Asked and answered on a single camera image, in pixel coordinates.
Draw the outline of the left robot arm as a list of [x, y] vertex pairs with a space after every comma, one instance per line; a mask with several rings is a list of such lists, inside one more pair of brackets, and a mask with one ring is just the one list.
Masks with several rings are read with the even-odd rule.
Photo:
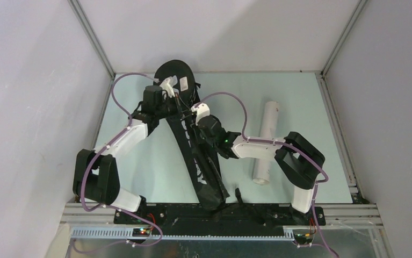
[[127, 125], [109, 142], [76, 156], [73, 192], [81, 201], [93, 200], [99, 204], [127, 211], [127, 217], [141, 224], [148, 210], [141, 205], [142, 196], [130, 192], [120, 184], [118, 161], [137, 144], [146, 139], [161, 119], [182, 114], [187, 106], [180, 91], [171, 86], [149, 85], [143, 91], [143, 100], [128, 116]]

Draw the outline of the white shuttlecock tube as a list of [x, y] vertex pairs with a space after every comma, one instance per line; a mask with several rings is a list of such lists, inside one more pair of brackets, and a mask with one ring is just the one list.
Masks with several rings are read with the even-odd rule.
[[[274, 138], [278, 124], [279, 103], [269, 101], [265, 104], [260, 137]], [[267, 185], [270, 183], [271, 161], [265, 159], [256, 159], [252, 180], [258, 185]]]

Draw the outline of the black racket bag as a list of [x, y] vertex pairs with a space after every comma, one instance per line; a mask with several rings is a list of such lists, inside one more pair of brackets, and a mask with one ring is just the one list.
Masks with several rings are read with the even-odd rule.
[[240, 209], [252, 221], [266, 224], [265, 218], [253, 206], [243, 202], [239, 189], [235, 190], [237, 204], [225, 205], [229, 193], [222, 181], [218, 159], [223, 152], [201, 138], [192, 117], [191, 108], [201, 101], [197, 93], [200, 84], [195, 81], [192, 69], [181, 60], [170, 60], [155, 72], [155, 77], [161, 81], [170, 76], [178, 78], [174, 89], [179, 90], [179, 111], [168, 116], [167, 122], [180, 148], [201, 207], [210, 212], [215, 220], [219, 220], [225, 212]]

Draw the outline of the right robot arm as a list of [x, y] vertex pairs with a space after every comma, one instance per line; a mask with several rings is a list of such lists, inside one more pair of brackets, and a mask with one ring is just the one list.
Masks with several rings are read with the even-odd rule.
[[312, 203], [317, 192], [319, 174], [325, 156], [298, 132], [290, 132], [282, 141], [261, 137], [246, 138], [242, 133], [226, 131], [219, 119], [207, 115], [196, 121], [200, 137], [225, 159], [261, 159], [274, 161], [294, 185], [290, 216], [294, 223], [303, 225], [312, 217]]

